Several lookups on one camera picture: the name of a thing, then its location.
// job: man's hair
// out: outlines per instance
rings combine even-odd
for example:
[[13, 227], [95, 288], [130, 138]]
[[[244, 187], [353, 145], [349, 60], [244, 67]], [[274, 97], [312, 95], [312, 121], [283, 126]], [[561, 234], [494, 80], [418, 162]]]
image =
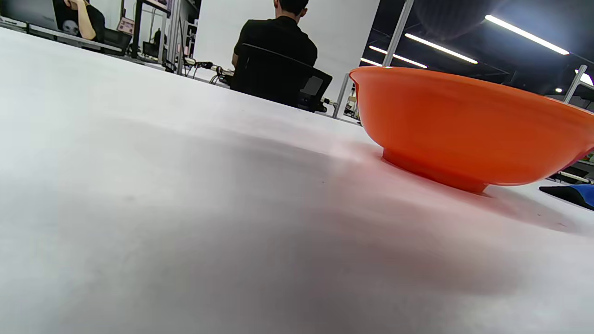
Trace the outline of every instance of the man's hair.
[[305, 9], [309, 0], [279, 0], [280, 7], [284, 11], [291, 12], [295, 15], [301, 14], [301, 11]]

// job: workbench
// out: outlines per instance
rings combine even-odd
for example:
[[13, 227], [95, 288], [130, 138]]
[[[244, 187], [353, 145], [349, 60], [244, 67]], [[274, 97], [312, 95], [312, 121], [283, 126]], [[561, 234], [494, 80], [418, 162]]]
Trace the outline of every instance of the workbench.
[[359, 126], [0, 40], [3, 334], [594, 328], [594, 212], [553, 182], [465, 193]]

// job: fluorescent light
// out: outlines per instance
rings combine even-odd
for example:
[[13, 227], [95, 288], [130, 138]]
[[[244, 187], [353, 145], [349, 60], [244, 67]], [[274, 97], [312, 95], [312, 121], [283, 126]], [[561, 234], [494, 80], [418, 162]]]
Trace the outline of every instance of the fluorescent light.
[[379, 63], [376, 63], [376, 62], [374, 62], [374, 61], [370, 61], [370, 60], [368, 60], [368, 59], [365, 59], [365, 58], [361, 58], [361, 61], [362, 61], [362, 62], [366, 62], [367, 64], [371, 64], [371, 65], [375, 65], [375, 66], [379, 66], [379, 67], [381, 67], [381, 64], [379, 64]]
[[[387, 54], [388, 54], [388, 52], [387, 52], [386, 50], [382, 50], [382, 49], [380, 49], [380, 48], [376, 48], [375, 46], [371, 46], [371, 45], [370, 45], [370, 46], [369, 46], [369, 48], [370, 48], [370, 49], [372, 49], [372, 50], [375, 50], [375, 51], [377, 51], [377, 52], [381, 52], [381, 53], [383, 53], [383, 54], [385, 54], [385, 55], [387, 55]], [[402, 61], [409, 62], [409, 63], [411, 63], [411, 64], [413, 64], [413, 65], [416, 65], [416, 66], [418, 66], [418, 67], [427, 68], [427, 66], [425, 66], [425, 65], [421, 64], [420, 62], [412, 61], [412, 60], [410, 60], [410, 59], [407, 59], [407, 58], [404, 58], [404, 57], [402, 57], [402, 56], [394, 55], [394, 58], [396, 58], [396, 59], [400, 59], [400, 60], [402, 60]]]
[[478, 64], [479, 63], [478, 61], [475, 61], [474, 59], [470, 59], [467, 56], [463, 56], [463, 55], [461, 55], [461, 54], [459, 54], [457, 52], [454, 52], [452, 50], [448, 50], [448, 49], [444, 48], [443, 46], [439, 46], [437, 44], [433, 44], [433, 43], [429, 42], [428, 40], [424, 40], [422, 38], [418, 38], [418, 37], [413, 36], [411, 34], [405, 34], [405, 36], [408, 37], [408, 38], [410, 38], [410, 39], [413, 39], [413, 40], [415, 40], [415, 41], [417, 41], [419, 43], [423, 43], [423, 44], [428, 45], [428, 46], [430, 46], [432, 48], [436, 48], [436, 49], [438, 49], [441, 52], [445, 52], [445, 53], [447, 53], [449, 55], [453, 55], [453, 56], [458, 57], [460, 59], [464, 59], [467, 62], [471, 62], [473, 64]]
[[509, 29], [509, 30], [511, 30], [511, 31], [513, 31], [513, 32], [515, 32], [515, 33], [517, 33], [519, 35], [522, 35], [525, 38], [528, 38], [529, 40], [532, 40], [532, 41], [534, 41], [534, 42], [536, 42], [536, 43], [538, 43], [538, 44], [540, 44], [542, 46], [546, 46], [547, 48], [549, 48], [549, 49], [551, 49], [553, 51], [559, 52], [562, 55], [568, 55], [569, 54], [569, 51], [563, 50], [560, 47], [547, 42], [546, 40], [543, 40], [541, 38], [538, 38], [538, 37], [534, 36], [533, 34], [528, 33], [528, 32], [526, 32], [526, 31], [524, 31], [524, 30], [522, 30], [522, 29], [520, 29], [518, 27], [514, 27], [514, 26], [512, 26], [511, 24], [509, 24], [507, 22], [501, 21], [497, 17], [491, 16], [491, 15], [487, 15], [487, 16], [485, 16], [485, 18], [487, 20], [495, 23], [495, 24], [498, 24], [501, 27], [504, 27], [505, 29]]
[[427, 68], [427, 66], [425, 66], [425, 65], [423, 65], [423, 64], [421, 64], [421, 63], [419, 63], [419, 62], [412, 61], [412, 60], [410, 60], [410, 59], [406, 59], [406, 58], [404, 58], [404, 57], [402, 57], [402, 56], [394, 55], [394, 58], [396, 58], [396, 59], [400, 59], [400, 60], [402, 60], [402, 61], [410, 62], [411, 64], [413, 64], [413, 65], [417, 65], [418, 67]]
[[372, 50], [375, 50], [375, 51], [377, 51], [377, 52], [381, 52], [381, 53], [383, 53], [383, 54], [385, 54], [385, 55], [387, 55], [387, 54], [388, 54], [388, 52], [387, 52], [386, 50], [382, 50], [382, 49], [380, 49], [380, 48], [376, 48], [375, 46], [371, 46], [371, 45], [370, 45], [370, 46], [369, 46], [369, 48], [370, 48], [370, 49], [372, 49]]
[[582, 81], [582, 82], [584, 82], [584, 83], [587, 83], [587, 84], [588, 84], [588, 85], [590, 85], [590, 86], [594, 86], [594, 84], [592, 84], [592, 78], [590, 78], [590, 76], [589, 76], [589, 75], [587, 75], [586, 73], [582, 74], [582, 77], [580, 78], [580, 81]]

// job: blue cloth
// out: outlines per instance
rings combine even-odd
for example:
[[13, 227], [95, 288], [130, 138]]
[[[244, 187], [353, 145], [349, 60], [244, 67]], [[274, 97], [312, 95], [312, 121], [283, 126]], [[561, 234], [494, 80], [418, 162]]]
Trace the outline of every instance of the blue cloth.
[[594, 184], [576, 184], [570, 187], [579, 191], [586, 203], [594, 206]]

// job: orange bowl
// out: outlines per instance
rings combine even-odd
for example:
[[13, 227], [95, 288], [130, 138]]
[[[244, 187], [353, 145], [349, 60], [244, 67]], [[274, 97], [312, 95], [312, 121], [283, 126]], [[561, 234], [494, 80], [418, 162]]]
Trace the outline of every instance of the orange bowl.
[[474, 193], [544, 179], [594, 149], [594, 115], [533, 93], [412, 68], [350, 73], [384, 159]]

